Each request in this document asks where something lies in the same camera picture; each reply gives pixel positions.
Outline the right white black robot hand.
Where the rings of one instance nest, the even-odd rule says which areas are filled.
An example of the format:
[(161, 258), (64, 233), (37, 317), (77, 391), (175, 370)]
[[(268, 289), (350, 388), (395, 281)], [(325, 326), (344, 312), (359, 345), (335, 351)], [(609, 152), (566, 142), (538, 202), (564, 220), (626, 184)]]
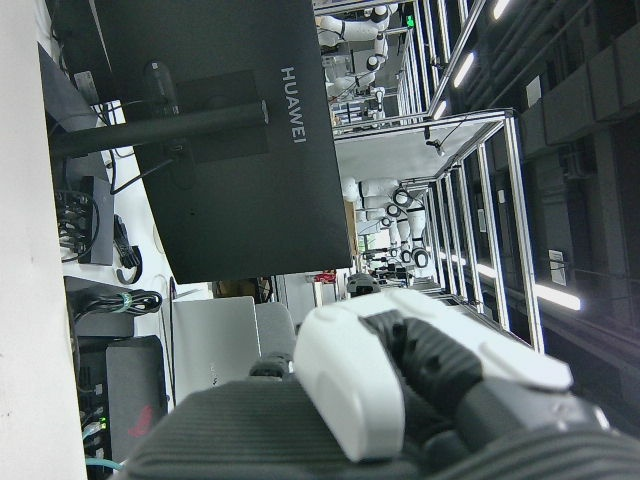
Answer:
[(126, 479), (635, 479), (569, 366), (413, 290), (312, 310), (291, 372), (196, 392)]

